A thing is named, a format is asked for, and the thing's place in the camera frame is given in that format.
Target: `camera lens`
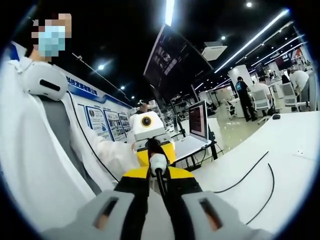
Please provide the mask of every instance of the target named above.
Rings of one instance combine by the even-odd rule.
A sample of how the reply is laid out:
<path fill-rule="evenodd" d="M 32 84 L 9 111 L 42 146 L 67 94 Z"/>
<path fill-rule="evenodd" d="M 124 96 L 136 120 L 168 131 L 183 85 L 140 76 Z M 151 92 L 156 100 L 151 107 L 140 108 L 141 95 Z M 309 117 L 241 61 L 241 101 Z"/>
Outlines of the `camera lens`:
<path fill-rule="evenodd" d="M 145 126 L 145 127 L 148 127 L 150 124 L 151 124 L 151 119 L 147 116 L 145 116 L 143 119 L 142 119 L 142 124 Z"/>

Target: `office chair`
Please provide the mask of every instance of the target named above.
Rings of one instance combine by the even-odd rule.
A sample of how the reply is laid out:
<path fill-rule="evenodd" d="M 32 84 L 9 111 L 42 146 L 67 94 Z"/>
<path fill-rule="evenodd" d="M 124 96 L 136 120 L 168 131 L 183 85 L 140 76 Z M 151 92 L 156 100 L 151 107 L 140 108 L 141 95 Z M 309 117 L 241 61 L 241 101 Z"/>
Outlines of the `office chair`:
<path fill-rule="evenodd" d="M 229 120 L 232 120 L 233 117 L 238 117 L 236 114 L 236 108 L 233 106 L 230 102 L 228 102 L 226 99 L 222 100 L 226 111 L 228 112 L 228 118 Z"/>
<path fill-rule="evenodd" d="M 282 88 L 283 91 L 283 98 L 284 98 L 284 105 L 286 107 L 292 108 L 295 107 L 298 109 L 300 112 L 300 106 L 306 106 L 306 102 L 298 102 L 297 101 L 297 96 L 295 94 L 294 88 L 291 84 L 291 82 L 281 84 L 280 87 Z"/>
<path fill-rule="evenodd" d="M 252 93 L 253 99 L 254 99 L 254 109 L 257 110 L 264 110 L 268 112 L 271 109 L 270 100 L 267 98 L 267 95 L 263 90 L 260 91 L 254 91 Z M 264 116 L 262 119 L 258 121 L 258 125 L 260 125 L 261 122 L 266 122 L 268 119 L 271 118 L 271 116 Z"/>

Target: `computer mouse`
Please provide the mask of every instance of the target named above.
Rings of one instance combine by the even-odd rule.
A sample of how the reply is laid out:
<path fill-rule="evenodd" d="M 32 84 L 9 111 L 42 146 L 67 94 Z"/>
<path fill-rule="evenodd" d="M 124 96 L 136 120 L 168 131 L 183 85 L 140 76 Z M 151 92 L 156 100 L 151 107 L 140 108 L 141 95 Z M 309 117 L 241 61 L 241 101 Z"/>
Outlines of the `computer mouse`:
<path fill-rule="evenodd" d="M 273 116 L 272 116 L 272 119 L 273 120 L 277 120 L 277 119 L 280 119 L 281 118 L 281 116 L 279 115 L 279 114 L 274 114 Z"/>

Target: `ceiling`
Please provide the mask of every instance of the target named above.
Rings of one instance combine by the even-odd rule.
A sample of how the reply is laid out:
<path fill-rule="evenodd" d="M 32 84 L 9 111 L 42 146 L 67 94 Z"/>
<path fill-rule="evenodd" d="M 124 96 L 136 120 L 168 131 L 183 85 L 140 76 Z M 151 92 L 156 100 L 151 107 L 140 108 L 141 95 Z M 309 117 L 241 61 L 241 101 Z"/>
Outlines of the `ceiling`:
<path fill-rule="evenodd" d="M 219 41 L 221 36 L 226 36 L 223 44 L 228 46 L 227 49 L 217 60 L 210 62 L 213 69 L 217 69 L 284 9 L 283 6 L 271 4 L 267 0 L 253 0 L 252 3 L 253 6 L 247 8 L 245 0 L 176 0 L 171 26 L 199 52 L 202 52 L 204 42 Z M 131 105 L 140 99 L 153 98 L 143 72 L 165 21 L 166 1 L 105 0 L 92 4 L 87 1 L 77 2 L 77 6 L 71 9 L 71 14 L 72 39 L 67 43 L 67 51 L 54 59 L 53 63 Z M 289 16 L 283 17 L 225 68 L 216 74 L 212 71 L 208 75 L 209 81 L 199 90 L 203 91 L 204 87 L 215 87 L 223 82 L 230 67 L 234 67 L 244 54 L 290 20 Z M 258 56 L 269 54 L 271 46 L 279 47 L 286 37 L 291 38 L 294 34 L 293 28 L 288 27 L 239 64 L 251 65 Z M 26 27 L 14 40 L 25 46 L 29 36 L 30 29 Z M 98 72 L 117 88 L 124 86 L 126 97 L 77 60 L 72 53 L 81 56 L 82 60 L 94 69 L 98 69 L 101 64 L 105 65 L 104 69 Z"/>

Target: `monitor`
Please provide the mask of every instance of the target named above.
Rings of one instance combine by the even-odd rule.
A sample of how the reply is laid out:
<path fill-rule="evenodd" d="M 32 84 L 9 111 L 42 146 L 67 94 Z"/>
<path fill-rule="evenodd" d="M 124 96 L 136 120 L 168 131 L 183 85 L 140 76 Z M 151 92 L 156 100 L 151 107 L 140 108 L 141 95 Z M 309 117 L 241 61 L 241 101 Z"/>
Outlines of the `monitor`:
<path fill-rule="evenodd" d="M 189 112 L 189 131 L 190 135 L 208 142 L 208 120 L 206 101 L 193 104 L 188 109 Z"/>
<path fill-rule="evenodd" d="M 212 66 L 178 32 L 163 25 L 144 70 L 144 77 L 168 101 L 204 77 Z"/>

